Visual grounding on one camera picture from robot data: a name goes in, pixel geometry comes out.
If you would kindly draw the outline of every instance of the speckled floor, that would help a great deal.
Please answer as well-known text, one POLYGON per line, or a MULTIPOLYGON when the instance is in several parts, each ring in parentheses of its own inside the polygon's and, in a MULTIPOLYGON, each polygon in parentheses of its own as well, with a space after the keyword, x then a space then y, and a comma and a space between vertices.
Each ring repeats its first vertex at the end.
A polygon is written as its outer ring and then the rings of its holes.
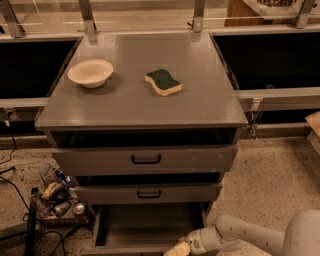
MULTIPOLYGON (((284 230, 289 219, 298 211, 320 208, 320 157, 306 136, 310 128, 285 127, 258 130, 258 140, 245 132, 239 142, 234 165, 223 180, 223 189, 208 216, 208 223, 216 216, 229 213, 258 225, 284 230)), ((40 171, 46 163, 56 167, 51 148, 45 137, 16 138, 18 149, 12 160, 1 164, 0 171, 15 166, 15 172, 3 174, 14 182, 29 204, 33 186, 43 188, 40 171)), ((0 138, 0 162, 9 158, 12 148, 10 137, 0 138)), ((23 222, 25 206, 14 187, 0 180, 0 229, 23 222)), ((70 229, 60 228, 64 235, 70 229)), ((80 255, 89 247, 91 232, 82 228, 65 239, 67 255, 80 255)), ((1 255, 23 255, 25 236, 0 241, 1 255)), ((50 255, 59 242, 52 233, 41 241, 36 255, 50 255)), ((61 246, 55 255, 63 255, 61 246)), ((247 244, 234 252, 219 252, 219 256, 265 256, 267 253, 247 244)))

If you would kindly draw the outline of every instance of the metal post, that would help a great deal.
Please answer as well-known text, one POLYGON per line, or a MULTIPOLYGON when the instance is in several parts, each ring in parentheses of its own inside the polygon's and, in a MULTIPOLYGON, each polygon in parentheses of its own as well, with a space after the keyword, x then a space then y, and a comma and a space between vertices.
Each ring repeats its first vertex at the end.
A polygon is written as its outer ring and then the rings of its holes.
POLYGON ((294 21, 296 28, 304 28, 308 24, 309 16, 315 2, 316 0, 305 0, 303 2, 299 15, 294 21))
POLYGON ((96 24, 94 23, 91 4, 89 0, 78 0, 84 23, 84 29, 89 37, 89 41, 94 41, 96 37, 96 24))
POLYGON ((202 31, 205 3, 206 0, 194 0, 194 14, 192 22, 194 32, 202 31))
POLYGON ((23 37, 24 29, 19 25, 19 21, 9 3, 9 0, 0 0, 0 12, 7 22, 9 33, 12 37, 23 37))

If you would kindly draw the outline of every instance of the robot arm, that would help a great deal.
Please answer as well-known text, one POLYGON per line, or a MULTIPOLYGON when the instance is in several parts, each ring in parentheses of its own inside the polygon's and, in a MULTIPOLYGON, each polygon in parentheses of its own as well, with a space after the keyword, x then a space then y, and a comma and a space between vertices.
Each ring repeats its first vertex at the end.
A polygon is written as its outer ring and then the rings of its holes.
POLYGON ((193 231, 186 237, 194 255, 212 250, 237 250, 246 241, 274 256, 280 256, 283 240, 284 232, 260 227, 227 214, 219 216, 215 226, 193 231))
POLYGON ((257 226, 228 214, 221 215, 215 226, 192 231, 164 256, 233 251, 240 249, 243 241, 273 256, 319 255, 320 211, 305 210, 296 214, 285 232, 257 226))

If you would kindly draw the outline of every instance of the gray cabinet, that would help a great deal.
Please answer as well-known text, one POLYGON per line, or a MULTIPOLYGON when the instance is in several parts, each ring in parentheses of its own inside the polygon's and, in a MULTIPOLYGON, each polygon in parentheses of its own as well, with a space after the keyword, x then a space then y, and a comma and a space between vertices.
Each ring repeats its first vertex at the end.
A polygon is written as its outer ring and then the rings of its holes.
POLYGON ((85 89, 65 76, 36 127, 92 206, 95 231, 84 255, 160 255, 206 225, 247 120, 209 34, 83 38, 70 66, 114 65, 106 84, 85 89), (144 75, 165 68, 181 92, 156 95, 144 75))

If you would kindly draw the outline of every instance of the countertop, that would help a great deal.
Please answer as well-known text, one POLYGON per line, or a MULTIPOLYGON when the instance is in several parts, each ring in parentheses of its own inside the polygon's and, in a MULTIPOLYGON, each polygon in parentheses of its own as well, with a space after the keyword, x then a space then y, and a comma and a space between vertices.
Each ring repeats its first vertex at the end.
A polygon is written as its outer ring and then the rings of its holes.
POLYGON ((247 120, 209 33, 116 35, 100 33, 96 44, 84 37, 48 104, 39 130, 151 127, 242 127, 247 120), (114 73, 99 88, 87 89, 67 77, 88 59, 107 60, 114 73), (157 95, 146 73, 164 68, 182 91, 157 95))

